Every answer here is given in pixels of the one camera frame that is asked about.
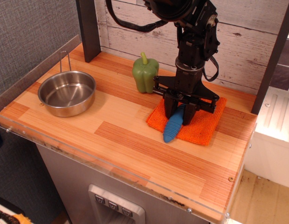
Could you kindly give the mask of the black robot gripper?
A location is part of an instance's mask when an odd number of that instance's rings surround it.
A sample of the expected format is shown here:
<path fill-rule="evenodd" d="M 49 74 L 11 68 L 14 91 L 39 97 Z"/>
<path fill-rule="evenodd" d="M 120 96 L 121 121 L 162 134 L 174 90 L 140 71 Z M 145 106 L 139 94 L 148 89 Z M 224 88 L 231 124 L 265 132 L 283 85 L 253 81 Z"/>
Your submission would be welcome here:
<path fill-rule="evenodd" d="M 207 78 L 205 72 L 205 63 L 197 66 L 183 64 L 176 59 L 176 75 L 155 76 L 153 78 L 155 85 L 153 92 L 161 95 L 164 99 L 165 115 L 169 119 L 176 111 L 178 104 L 185 104 L 183 125 L 189 125 L 199 110 L 214 113 L 216 103 L 220 97 L 206 88 L 202 83 L 202 77 L 209 82 L 214 81 L 219 74 L 219 65 L 214 57 L 210 58 L 217 71 L 211 78 Z"/>

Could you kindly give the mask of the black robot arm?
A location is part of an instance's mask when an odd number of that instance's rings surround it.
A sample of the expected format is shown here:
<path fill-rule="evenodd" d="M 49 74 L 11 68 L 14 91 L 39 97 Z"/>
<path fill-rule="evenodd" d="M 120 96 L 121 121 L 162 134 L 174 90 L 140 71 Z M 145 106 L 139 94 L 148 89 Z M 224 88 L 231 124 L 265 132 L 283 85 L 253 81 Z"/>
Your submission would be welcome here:
<path fill-rule="evenodd" d="M 144 4 L 158 18 L 173 22 L 177 28 L 176 75 L 153 79 L 154 93 L 164 99 L 166 117 L 176 112 L 179 103 L 185 105 L 185 126 L 199 110 L 214 113 L 220 97 L 203 85 L 202 78 L 206 77 L 206 61 L 218 68 L 213 57 L 220 44 L 216 37 L 216 7 L 209 0 L 146 0 Z"/>

